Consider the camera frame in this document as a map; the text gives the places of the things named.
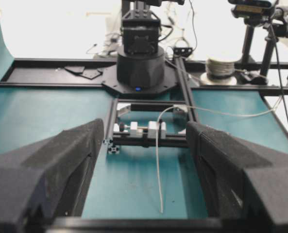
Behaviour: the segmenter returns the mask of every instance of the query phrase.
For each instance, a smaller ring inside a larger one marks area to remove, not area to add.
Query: metal stand
[[[271,32],[268,33],[268,36],[266,37],[267,45],[266,45],[266,50],[264,54],[264,58],[262,60],[262,65],[260,69],[260,75],[262,76],[267,76],[268,71],[270,69],[270,63],[271,63],[271,58],[273,55],[273,50],[274,50],[274,39],[273,35]]]
[[[252,26],[246,26],[246,33],[245,33],[245,39],[244,39],[244,45],[243,45],[243,55],[242,55],[242,64],[248,64],[249,59],[250,59],[250,51],[251,51],[251,46],[252,46],[252,41],[253,41],[253,36],[254,36],[254,31],[255,28]]]

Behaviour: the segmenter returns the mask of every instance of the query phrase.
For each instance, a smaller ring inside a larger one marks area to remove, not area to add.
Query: wire coil
[[[208,85],[236,85],[237,79],[234,77],[235,59],[231,59],[225,54],[218,57],[210,57],[205,63],[205,70],[201,76],[202,84]]]
[[[225,80],[232,77],[235,73],[235,63],[208,59],[205,64],[205,70],[209,79],[213,81]]]

